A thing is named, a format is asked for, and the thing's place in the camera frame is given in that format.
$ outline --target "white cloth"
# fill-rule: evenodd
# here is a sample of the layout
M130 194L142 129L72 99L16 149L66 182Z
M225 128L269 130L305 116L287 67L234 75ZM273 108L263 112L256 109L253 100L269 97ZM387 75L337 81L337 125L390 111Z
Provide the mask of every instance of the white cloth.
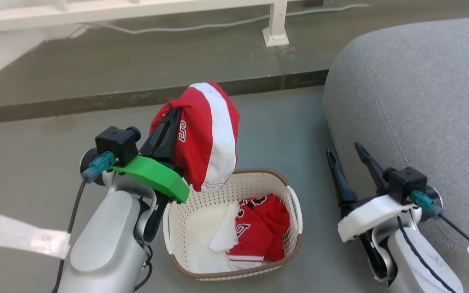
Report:
M213 251L226 251L238 244L235 219L239 210L240 206L237 202L229 204L224 220L220 224L218 230L216 230L216 234L209 245L209 248Z

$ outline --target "white plastic basket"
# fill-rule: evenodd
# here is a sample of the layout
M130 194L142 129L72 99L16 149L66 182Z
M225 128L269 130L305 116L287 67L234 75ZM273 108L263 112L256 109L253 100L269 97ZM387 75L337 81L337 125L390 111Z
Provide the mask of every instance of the white plastic basket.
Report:
M227 207L232 202L272 193L278 196L290 215L283 236L285 258L253 269L219 271L225 261L209 249ZM164 240L173 265L182 274L198 280L232 280L272 271L289 262L301 247L303 219L300 203L285 178L268 169L236 170L224 187L214 193L192 191L186 204L172 203L164 212Z

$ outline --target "gray sofa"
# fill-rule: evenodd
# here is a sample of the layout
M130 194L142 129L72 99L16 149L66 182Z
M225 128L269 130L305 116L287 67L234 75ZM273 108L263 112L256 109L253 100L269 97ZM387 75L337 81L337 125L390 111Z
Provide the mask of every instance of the gray sofa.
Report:
M382 167L412 166L469 234L469 18L375 31L333 63L324 109L335 148L360 198L375 193L353 142ZM469 243L441 220L420 229L469 293Z

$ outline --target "gray floor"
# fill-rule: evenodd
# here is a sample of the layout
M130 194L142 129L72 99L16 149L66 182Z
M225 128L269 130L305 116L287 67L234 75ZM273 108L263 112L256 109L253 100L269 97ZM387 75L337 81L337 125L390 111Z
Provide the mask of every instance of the gray floor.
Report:
M333 2L330 6L363 2L371 6L287 18L290 44L279 48L264 44L262 29L268 26L266 21L235 28L145 35L93 29L76 39L46 42L0 72L0 107L31 104L34 111L41 111L34 103L207 80L246 80L323 70L329 68L344 45L367 32L399 24L469 17L469 0L326 2ZM290 11L302 9L301 2L289 4ZM235 22L268 13L268 6L248 7L119 20L116 24L134 30L183 27ZM109 98L102 98L95 107L105 108L103 105L109 102Z
M333 147L322 109L322 87L233 97L240 111L238 168L281 172L296 190L304 237L298 256L281 269L229 282L199 282L171 264L163 236L153 243L154 272L140 292L383 292L357 243L339 240L324 151ZM0 124L0 214L65 230L80 183L81 155L110 125L146 133L160 106L76 114ZM105 195L90 185L74 228L76 239ZM50 292L58 261L0 248L0 293Z

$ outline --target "gray cable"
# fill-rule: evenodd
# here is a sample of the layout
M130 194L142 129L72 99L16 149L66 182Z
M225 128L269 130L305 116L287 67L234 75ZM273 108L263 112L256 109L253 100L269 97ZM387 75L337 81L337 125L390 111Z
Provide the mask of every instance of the gray cable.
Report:
M298 15L307 15L313 13L325 13L325 12L339 12L345 11L347 9L358 8L358 7L368 7L368 4L352 4L347 5L340 8L316 8L310 9L307 11L297 11L287 13L285 16L298 16ZM114 26L113 24L98 24L98 23L86 23L83 24L88 26L99 26L102 28L111 28L112 30L117 30L121 32L128 33L130 35L138 35L141 33L149 33L149 32L184 32L184 31L194 31L194 30L201 30L203 28L230 28L232 26L240 26L242 24L251 24L253 22L260 22L261 20L268 19L269 15L263 15L261 17L256 17L252 19L240 20L239 22L230 22L228 24L201 24L199 26L188 26L186 28L145 28L143 30L132 31L127 28L121 28L119 26Z

